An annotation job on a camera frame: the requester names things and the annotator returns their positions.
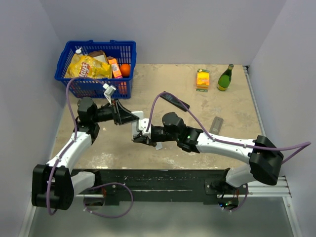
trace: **white wall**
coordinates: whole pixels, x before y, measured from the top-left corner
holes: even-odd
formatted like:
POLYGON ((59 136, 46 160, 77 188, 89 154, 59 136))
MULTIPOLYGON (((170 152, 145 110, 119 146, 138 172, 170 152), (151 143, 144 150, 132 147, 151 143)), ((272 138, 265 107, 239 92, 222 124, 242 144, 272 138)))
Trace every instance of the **white wall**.
POLYGON ((134 40, 138 63, 249 65, 285 0, 40 0, 62 43, 134 40))
POLYGON ((316 233, 315 9, 315 0, 287 0, 250 65, 250 79, 267 136, 279 147, 312 142, 282 171, 304 237, 316 233))
POLYGON ((2 4, 0 31, 0 236, 15 237, 65 103, 54 80, 62 44, 38 0, 2 4))

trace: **black remote control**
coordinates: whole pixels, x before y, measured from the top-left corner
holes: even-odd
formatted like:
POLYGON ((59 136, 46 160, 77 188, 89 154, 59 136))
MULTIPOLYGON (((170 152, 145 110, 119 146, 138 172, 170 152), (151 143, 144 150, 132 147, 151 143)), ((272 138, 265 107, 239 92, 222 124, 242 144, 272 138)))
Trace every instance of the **black remote control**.
MULTIPOLYGON (((184 112, 187 111, 187 109, 186 109, 183 105, 181 105, 181 103, 180 103, 176 98, 174 98, 172 95, 163 94, 163 95, 161 95, 160 97, 161 97, 162 99, 165 99, 165 100, 168 101, 169 103, 173 104, 175 107, 178 107, 180 110, 183 110, 184 112)), ((181 102, 182 102, 187 108, 190 108, 190 106, 189 106, 187 103, 183 102, 182 100, 181 100, 181 102)))

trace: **bottle cap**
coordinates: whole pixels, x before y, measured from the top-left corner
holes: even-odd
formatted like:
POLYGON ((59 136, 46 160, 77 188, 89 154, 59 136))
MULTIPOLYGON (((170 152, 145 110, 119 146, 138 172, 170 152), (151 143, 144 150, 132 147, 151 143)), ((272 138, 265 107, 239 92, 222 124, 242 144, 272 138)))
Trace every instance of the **bottle cap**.
POLYGON ((81 47, 79 49, 77 49, 76 54, 81 54, 82 53, 81 49, 82 49, 81 47))

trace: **orange juice box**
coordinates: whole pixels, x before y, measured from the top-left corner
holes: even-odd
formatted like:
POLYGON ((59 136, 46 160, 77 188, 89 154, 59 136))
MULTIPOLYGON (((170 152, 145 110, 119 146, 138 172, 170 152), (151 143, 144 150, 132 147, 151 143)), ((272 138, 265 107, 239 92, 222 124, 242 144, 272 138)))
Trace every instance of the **orange juice box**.
POLYGON ((108 61, 112 67, 113 77, 114 78, 123 78, 122 73, 120 72, 117 60, 114 57, 108 57, 108 61))
POLYGON ((209 70, 198 69, 197 71, 197 91, 207 92, 210 78, 209 70))

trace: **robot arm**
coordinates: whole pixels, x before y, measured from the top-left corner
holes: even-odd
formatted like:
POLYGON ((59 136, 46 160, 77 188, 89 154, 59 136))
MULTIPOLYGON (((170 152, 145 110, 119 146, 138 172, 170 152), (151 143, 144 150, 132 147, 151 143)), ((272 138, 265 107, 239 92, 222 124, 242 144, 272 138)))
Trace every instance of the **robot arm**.
POLYGON ((143 118, 132 123, 134 142, 155 146, 157 142, 176 141, 178 147, 186 152, 215 153, 244 162, 243 166, 228 169, 219 182, 212 184, 213 188, 221 192, 255 180, 268 185, 277 184, 283 154, 247 147, 252 145, 274 148, 272 142, 264 136, 258 136, 256 140, 234 139, 210 133, 207 136, 201 129, 186 126, 182 118, 174 112, 162 117, 163 127, 151 125, 146 131, 148 122, 147 118, 143 118), (229 142, 244 146, 231 145, 229 142))
POLYGON ((70 140, 63 149, 46 165, 38 164, 33 170, 32 204, 46 207, 47 181, 50 172, 58 162, 51 185, 50 205, 52 208, 67 210, 75 195, 95 185, 96 177, 92 172, 80 172, 71 177, 70 174, 80 159, 98 136, 100 127, 98 122, 113 120, 114 124, 122 125, 139 118, 124 108, 119 100, 112 100, 107 105, 97 108, 89 97, 84 97, 78 102, 77 139, 74 141, 73 132, 70 140))

